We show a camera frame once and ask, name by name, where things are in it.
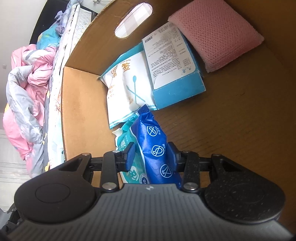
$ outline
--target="mattress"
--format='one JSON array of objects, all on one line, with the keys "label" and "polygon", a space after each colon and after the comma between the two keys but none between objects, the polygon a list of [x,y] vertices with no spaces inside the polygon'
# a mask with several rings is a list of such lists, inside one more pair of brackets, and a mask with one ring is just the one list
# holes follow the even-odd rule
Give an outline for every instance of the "mattress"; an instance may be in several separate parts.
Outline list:
[{"label": "mattress", "polygon": [[44,155],[48,154],[48,163],[45,161],[47,163],[46,169],[48,167],[52,169],[65,161],[60,112],[63,69],[71,52],[90,23],[91,12],[80,8],[79,3],[74,4],[54,60],[50,80],[51,91],[47,95],[49,98],[48,129],[44,133],[45,152],[47,152]]}]

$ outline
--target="printed icon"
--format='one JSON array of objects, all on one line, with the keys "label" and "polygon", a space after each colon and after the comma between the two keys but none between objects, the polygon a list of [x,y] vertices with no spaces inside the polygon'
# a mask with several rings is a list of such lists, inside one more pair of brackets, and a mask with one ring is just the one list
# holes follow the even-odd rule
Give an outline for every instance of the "printed icon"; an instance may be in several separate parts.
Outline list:
[{"label": "printed icon", "polygon": [[124,139],[122,140],[122,142],[120,143],[120,147],[125,149],[126,147],[126,142],[124,141]]},{"label": "printed icon", "polygon": [[146,189],[147,189],[148,191],[151,191],[151,190],[153,190],[153,189],[154,189],[154,187],[152,187],[152,186],[149,186],[149,187],[146,187]]},{"label": "printed icon", "polygon": [[142,99],[140,96],[138,96],[137,94],[136,94],[136,80],[137,80],[137,76],[133,76],[133,86],[134,86],[134,89],[135,89],[135,92],[133,92],[132,90],[130,90],[130,88],[126,85],[126,88],[128,89],[128,91],[130,91],[131,93],[133,93],[134,95],[135,95],[135,102],[137,103],[137,97],[140,99],[140,100],[142,100],[142,101],[144,101],[144,102],[146,102],[144,99]]},{"label": "printed icon", "polygon": [[186,72],[186,69],[189,69],[189,70],[191,70],[191,66],[188,68],[185,68],[185,69],[182,69],[182,72],[183,72],[183,74],[185,74],[185,72]]},{"label": "printed icon", "polygon": [[162,146],[154,145],[151,150],[151,154],[155,157],[162,156],[165,153],[165,150]]},{"label": "printed icon", "polygon": [[131,170],[129,171],[131,178],[135,181],[139,179],[139,174],[135,166],[131,166]]},{"label": "printed icon", "polygon": [[141,184],[149,184],[148,179],[147,179],[147,176],[144,173],[142,173],[140,175],[140,183]]},{"label": "printed icon", "polygon": [[167,164],[163,164],[160,168],[160,174],[164,177],[164,178],[169,178],[172,176],[173,172],[170,169],[170,167]]},{"label": "printed icon", "polygon": [[154,137],[154,136],[157,135],[158,130],[157,130],[157,128],[154,127],[154,126],[147,126],[147,132],[148,132],[148,134],[149,134],[150,136]]}]

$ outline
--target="teal package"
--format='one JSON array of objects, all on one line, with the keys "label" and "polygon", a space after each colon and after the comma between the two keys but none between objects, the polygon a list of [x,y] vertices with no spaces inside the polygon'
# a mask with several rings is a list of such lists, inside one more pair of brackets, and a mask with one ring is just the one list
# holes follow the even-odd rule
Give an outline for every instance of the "teal package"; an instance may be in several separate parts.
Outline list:
[{"label": "teal package", "polygon": [[141,151],[138,146],[138,141],[136,137],[130,131],[131,125],[138,118],[134,115],[130,120],[128,120],[120,129],[113,132],[116,135],[115,144],[117,150],[123,151],[130,142],[136,144],[136,154],[135,158],[129,172],[120,172],[123,183],[137,183],[137,184],[148,184],[145,163],[142,158]]},{"label": "teal package", "polygon": [[57,47],[59,46],[59,41],[61,37],[55,31],[57,24],[52,25],[49,29],[45,30],[38,37],[36,44],[37,49],[46,49],[47,47]]}]

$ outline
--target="cotton swab package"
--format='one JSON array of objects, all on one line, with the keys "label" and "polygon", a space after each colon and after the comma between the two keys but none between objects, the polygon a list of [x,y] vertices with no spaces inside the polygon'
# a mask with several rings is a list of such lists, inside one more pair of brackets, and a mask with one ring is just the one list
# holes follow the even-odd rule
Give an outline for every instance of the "cotton swab package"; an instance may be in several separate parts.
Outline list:
[{"label": "cotton swab package", "polygon": [[115,65],[100,79],[108,87],[110,129],[132,118],[145,104],[150,110],[157,110],[144,51]]}]

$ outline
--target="cardboard surface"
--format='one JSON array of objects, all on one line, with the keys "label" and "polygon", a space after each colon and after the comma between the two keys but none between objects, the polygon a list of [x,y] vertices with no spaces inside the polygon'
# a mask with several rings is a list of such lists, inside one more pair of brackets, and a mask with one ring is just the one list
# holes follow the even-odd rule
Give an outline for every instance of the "cardboard surface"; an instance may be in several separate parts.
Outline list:
[{"label": "cardboard surface", "polygon": [[[164,24],[170,14],[189,1],[149,0],[152,15],[126,39],[114,30],[137,0],[116,0],[85,31],[65,67],[62,85],[62,128],[66,158],[82,152],[101,156],[113,150],[108,128],[106,89],[95,74]],[[278,184],[286,194],[280,222],[296,230],[296,51],[295,15],[277,1],[227,2],[265,37],[266,43],[218,71],[204,73],[207,91],[154,112],[168,141],[201,156],[221,153]]]},{"label": "cardboard surface", "polygon": [[296,78],[296,1],[225,1],[264,36],[268,48]]},{"label": "cardboard surface", "polygon": [[185,6],[190,0],[147,0],[153,12],[140,27],[127,38],[115,36],[115,29],[140,0],[116,0],[108,5],[90,24],[73,50],[67,66],[101,75],[119,55],[136,46],[142,39],[168,21],[168,17]]}]

